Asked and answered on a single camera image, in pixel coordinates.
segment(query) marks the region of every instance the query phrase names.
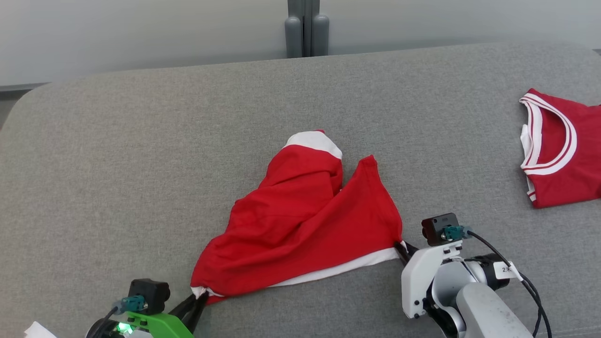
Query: gray fabric surface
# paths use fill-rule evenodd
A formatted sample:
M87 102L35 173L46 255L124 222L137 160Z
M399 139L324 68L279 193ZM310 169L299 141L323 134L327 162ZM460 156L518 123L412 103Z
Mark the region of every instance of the gray fabric surface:
M373 153L404 221L455 212L538 287L555 337L599 337L600 201L535 210L519 135L529 88L601 103L601 58L502 43L137 70L26 94L0 132L0 333L33 321L82 337L133 278L167 281L168 309L233 202L298 131L324 129L346 179ZM465 255L489 251L476 240ZM200 337L438 337L401 309L385 262L209 307ZM530 328L516 282L500 296Z

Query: green plastic bracket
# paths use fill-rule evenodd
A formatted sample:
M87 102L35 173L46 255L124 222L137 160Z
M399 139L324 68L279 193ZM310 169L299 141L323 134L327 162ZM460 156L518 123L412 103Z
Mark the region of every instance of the green plastic bracket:
M133 318L133 322L128 320L129 325L145 328L153 338L194 338L178 317L166 313L151 316L135 312L126 313L128 318Z

